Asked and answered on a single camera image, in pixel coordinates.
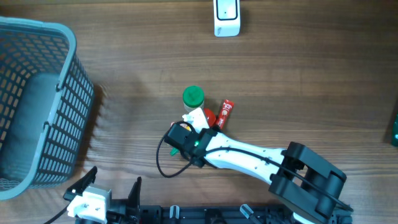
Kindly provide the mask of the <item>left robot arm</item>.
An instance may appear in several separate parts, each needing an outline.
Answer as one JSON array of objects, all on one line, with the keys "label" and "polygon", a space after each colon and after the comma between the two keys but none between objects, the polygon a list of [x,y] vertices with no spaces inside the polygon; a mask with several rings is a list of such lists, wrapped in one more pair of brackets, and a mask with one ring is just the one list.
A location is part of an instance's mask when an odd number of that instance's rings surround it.
[{"label": "left robot arm", "polygon": [[95,184],[97,167],[66,189],[67,215],[77,224],[139,223],[142,178],[135,181],[128,198],[113,199],[112,190]]}]

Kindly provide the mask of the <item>yellow red sauce bottle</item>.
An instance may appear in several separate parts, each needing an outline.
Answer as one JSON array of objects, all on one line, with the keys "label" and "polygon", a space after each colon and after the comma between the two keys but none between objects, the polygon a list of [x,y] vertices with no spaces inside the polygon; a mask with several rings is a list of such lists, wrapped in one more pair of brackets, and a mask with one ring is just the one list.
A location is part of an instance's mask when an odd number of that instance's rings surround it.
[{"label": "yellow red sauce bottle", "polygon": [[[207,123],[208,123],[209,127],[212,127],[215,124],[215,121],[216,121],[215,114],[212,112],[212,110],[210,110],[208,108],[205,108],[203,111],[204,111],[204,114],[205,114],[205,117],[206,117],[206,120],[207,120]],[[178,153],[178,149],[173,148],[171,150],[171,152],[170,152],[170,155],[174,156],[177,153]]]}]

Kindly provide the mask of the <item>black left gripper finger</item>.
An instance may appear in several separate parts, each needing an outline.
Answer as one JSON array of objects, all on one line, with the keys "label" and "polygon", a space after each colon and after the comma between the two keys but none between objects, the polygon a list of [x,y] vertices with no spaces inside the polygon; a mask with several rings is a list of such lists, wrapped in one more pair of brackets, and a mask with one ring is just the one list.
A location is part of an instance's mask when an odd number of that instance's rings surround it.
[{"label": "black left gripper finger", "polygon": [[129,196],[127,198],[127,205],[130,208],[139,208],[140,206],[140,194],[141,194],[142,177],[138,177],[135,181]]},{"label": "black left gripper finger", "polygon": [[81,179],[66,189],[63,199],[72,201],[76,196],[82,196],[84,190],[95,182],[97,171],[98,169],[96,166],[92,167]]}]

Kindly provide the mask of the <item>red snack packet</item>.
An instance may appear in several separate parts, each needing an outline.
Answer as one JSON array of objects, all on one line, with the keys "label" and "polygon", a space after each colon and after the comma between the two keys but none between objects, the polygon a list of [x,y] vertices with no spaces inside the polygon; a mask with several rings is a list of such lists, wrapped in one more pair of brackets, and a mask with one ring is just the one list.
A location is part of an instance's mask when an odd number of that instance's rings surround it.
[{"label": "red snack packet", "polygon": [[217,116],[216,125],[223,129],[226,124],[232,110],[234,108],[234,102],[231,100],[224,100],[221,104],[220,112]]}]

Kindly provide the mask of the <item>green lid jar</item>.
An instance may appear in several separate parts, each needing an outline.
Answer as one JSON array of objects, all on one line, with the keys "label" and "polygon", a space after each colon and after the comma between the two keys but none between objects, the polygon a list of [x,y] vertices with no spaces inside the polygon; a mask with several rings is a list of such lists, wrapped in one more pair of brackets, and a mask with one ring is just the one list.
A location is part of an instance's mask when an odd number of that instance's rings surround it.
[{"label": "green lid jar", "polygon": [[205,93],[199,86],[188,86],[183,91],[184,108],[191,112],[197,108],[204,108]]}]

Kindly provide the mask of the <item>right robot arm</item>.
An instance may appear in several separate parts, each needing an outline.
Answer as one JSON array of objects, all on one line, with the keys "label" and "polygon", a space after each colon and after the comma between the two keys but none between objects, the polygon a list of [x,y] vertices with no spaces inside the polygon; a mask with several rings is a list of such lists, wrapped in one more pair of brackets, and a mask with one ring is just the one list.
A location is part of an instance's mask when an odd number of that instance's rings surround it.
[{"label": "right robot arm", "polygon": [[264,181],[300,223],[328,223],[337,209],[353,212],[339,199],[346,174],[298,142],[286,149],[259,147],[184,121],[172,124],[160,142],[176,148],[188,166],[231,169]]}]

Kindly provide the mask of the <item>green 3M gloves package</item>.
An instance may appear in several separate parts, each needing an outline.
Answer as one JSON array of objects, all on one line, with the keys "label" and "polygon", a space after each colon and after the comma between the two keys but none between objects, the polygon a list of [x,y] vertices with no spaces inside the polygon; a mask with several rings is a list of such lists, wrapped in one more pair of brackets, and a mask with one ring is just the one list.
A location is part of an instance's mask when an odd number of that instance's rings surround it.
[{"label": "green 3M gloves package", "polygon": [[392,124],[391,144],[395,147],[398,146],[398,114]]}]

